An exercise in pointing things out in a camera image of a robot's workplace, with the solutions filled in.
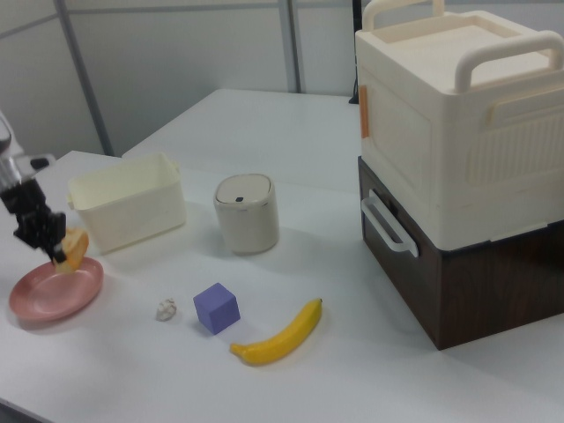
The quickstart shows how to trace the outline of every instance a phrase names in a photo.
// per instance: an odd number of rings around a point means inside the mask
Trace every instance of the seashell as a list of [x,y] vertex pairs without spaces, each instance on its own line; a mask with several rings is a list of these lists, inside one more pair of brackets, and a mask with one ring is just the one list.
[[159,304],[156,318],[159,322],[166,322],[167,320],[172,319],[173,315],[175,314],[176,304],[174,304],[174,300],[172,298],[169,298],[168,300],[164,300]]

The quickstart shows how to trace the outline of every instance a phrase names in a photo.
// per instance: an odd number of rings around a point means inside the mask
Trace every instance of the wooden box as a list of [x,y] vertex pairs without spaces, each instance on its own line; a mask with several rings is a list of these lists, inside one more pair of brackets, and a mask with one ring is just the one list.
[[439,350],[564,312],[564,221],[441,251],[362,158],[359,176],[360,199],[373,190],[417,245],[417,257],[392,251],[362,214],[366,244]]

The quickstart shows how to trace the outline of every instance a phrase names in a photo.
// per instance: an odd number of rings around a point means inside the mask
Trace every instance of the purple cube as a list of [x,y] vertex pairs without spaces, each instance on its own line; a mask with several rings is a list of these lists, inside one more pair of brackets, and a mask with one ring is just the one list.
[[197,318],[214,335],[241,319],[237,299],[221,284],[195,296],[194,305]]

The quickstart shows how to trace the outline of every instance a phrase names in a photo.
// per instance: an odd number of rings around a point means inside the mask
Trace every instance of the cream plastic crate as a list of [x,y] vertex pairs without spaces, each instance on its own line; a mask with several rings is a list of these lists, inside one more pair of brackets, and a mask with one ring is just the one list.
[[71,209],[101,252],[179,226],[186,208],[178,168],[163,153],[124,160],[69,181]]
[[433,244],[564,219],[564,40],[483,11],[356,33],[362,158]]

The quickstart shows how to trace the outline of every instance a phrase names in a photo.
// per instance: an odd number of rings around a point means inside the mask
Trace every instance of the plate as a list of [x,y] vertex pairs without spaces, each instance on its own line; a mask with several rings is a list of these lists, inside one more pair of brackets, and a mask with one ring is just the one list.
[[11,290],[10,308],[20,319],[48,322],[79,311],[102,287],[104,270],[85,257],[77,271],[56,273],[45,263],[27,273]]

